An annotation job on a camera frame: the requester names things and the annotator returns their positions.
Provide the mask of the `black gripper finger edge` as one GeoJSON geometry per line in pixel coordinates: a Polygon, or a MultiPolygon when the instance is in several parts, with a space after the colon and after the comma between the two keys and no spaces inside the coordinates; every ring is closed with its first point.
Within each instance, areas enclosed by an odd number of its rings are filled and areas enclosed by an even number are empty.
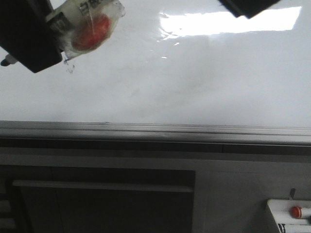
{"type": "Polygon", "coordinates": [[[251,19],[275,5],[279,0],[218,0],[234,17],[245,16],[251,19]]]}

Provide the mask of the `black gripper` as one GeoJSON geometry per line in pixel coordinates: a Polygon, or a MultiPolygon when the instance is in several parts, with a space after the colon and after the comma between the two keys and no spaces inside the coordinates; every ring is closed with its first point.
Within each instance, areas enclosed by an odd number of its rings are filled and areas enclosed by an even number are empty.
{"type": "Polygon", "coordinates": [[[8,53],[1,66],[20,62],[38,73],[62,61],[61,50],[46,23],[52,11],[49,0],[0,2],[0,47],[8,53]]]}

